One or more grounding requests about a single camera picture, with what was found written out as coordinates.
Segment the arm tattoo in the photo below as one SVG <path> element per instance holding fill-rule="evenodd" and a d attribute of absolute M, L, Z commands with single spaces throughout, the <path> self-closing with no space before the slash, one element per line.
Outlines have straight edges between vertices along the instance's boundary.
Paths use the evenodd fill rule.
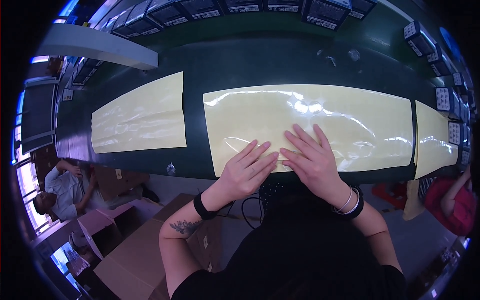
<path fill-rule="evenodd" d="M 200 225 L 201 221 L 196 222 L 187 222 L 186 220 L 178 221 L 176 224 L 170 223 L 170 227 L 175 229 L 176 232 L 181 234 L 191 235 L 197 230 L 198 226 Z"/>

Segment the silver bangle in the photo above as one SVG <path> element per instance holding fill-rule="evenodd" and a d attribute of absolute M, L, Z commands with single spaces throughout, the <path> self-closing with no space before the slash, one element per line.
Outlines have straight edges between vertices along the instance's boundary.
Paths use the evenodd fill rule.
<path fill-rule="evenodd" d="M 353 194 L 353 189 L 350 188 L 350 197 L 348 197 L 347 203 L 345 203 L 345 205 L 342 206 L 342 208 L 340 208 L 340 209 L 338 209 L 338 210 L 335 209 L 335 206 L 332 205 L 332 211 L 333 211 L 334 213 L 338 213 L 339 211 L 341 211 L 342 209 L 344 209 L 344 208 L 347 206 L 347 204 L 350 202 L 350 199 L 352 198 L 352 194 Z"/>
<path fill-rule="evenodd" d="M 339 214 L 339 215 L 348 215 L 348 214 L 351 214 L 351 213 L 359 206 L 359 203 L 360 203 L 360 193 L 359 193 L 359 191 L 358 191 L 356 188 L 351 188 L 351 189 L 352 189 L 352 191 L 355 190 L 355 194 L 357 194 L 357 203 L 355 203 L 355 206 L 354 206 L 352 209 L 350 209 L 349 212 L 347 212 L 347 213 L 339 213 L 339 212 L 336 212 L 337 214 Z"/>

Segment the hand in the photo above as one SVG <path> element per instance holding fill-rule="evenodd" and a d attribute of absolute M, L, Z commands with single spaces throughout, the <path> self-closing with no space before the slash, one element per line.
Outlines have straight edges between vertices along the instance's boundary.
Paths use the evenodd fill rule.
<path fill-rule="evenodd" d="M 225 164 L 222 175 L 202 194 L 202 200 L 213 197 L 226 204 L 245 198 L 260 187 L 275 170 L 278 152 L 258 159 L 270 147 L 270 142 L 254 149 L 256 145 L 257 140 L 253 140 Z"/>
<path fill-rule="evenodd" d="M 299 125 L 294 124 L 293 129 L 298 137 L 289 131 L 285 131 L 285 137 L 304 156 L 281 148 L 280 152 L 288 159 L 282 164 L 292 168 L 301 182 L 318 197 L 333 205 L 338 201 L 345 203 L 350 194 L 350 188 L 338 174 L 335 156 L 324 132 L 317 124 L 313 125 L 313 131 L 320 140 L 318 144 Z"/>
<path fill-rule="evenodd" d="M 70 165 L 68 166 L 68 171 L 70 173 L 72 173 L 72 175 L 74 175 L 75 177 L 78 177 L 78 178 L 82 178 L 83 175 L 82 175 L 82 170 L 80 169 L 79 166 L 74 166 L 74 165 Z"/>
<path fill-rule="evenodd" d="M 92 174 L 90 175 L 90 186 L 96 187 L 97 184 L 98 184 L 98 181 L 96 180 L 95 172 L 92 172 Z"/>

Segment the yellow sticker sheet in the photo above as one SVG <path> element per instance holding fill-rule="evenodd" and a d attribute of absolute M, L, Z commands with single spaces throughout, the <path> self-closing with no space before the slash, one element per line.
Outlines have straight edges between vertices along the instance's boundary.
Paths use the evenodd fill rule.
<path fill-rule="evenodd" d="M 315 139 L 312 125 L 322 128 L 338 171 L 407 166 L 413 155 L 410 100 L 397 96 L 334 85 L 251 86 L 204 94 L 204 109 L 216 176 L 254 139 L 271 142 L 264 155 L 297 151 L 284 137 L 294 123 Z M 284 171 L 291 169 L 277 163 L 274 172 Z"/>
<path fill-rule="evenodd" d="M 448 119 L 435 109 L 415 101 L 417 107 L 417 171 L 415 179 L 458 159 L 458 146 L 448 142 Z"/>
<path fill-rule="evenodd" d="M 92 113 L 95 153 L 186 147 L 183 72 L 137 87 Z"/>

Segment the red shirt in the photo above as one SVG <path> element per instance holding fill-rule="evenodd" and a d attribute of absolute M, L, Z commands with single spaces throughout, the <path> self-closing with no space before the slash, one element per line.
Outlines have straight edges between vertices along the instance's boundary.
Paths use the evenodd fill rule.
<path fill-rule="evenodd" d="M 455 183 L 455 179 L 435 179 L 425 196 L 425 208 L 449 231 L 458 236 L 466 236 L 473 228 L 476 201 L 473 193 L 465 185 L 458 191 L 454 200 L 453 213 L 446 217 L 440 207 L 440 200 Z"/>

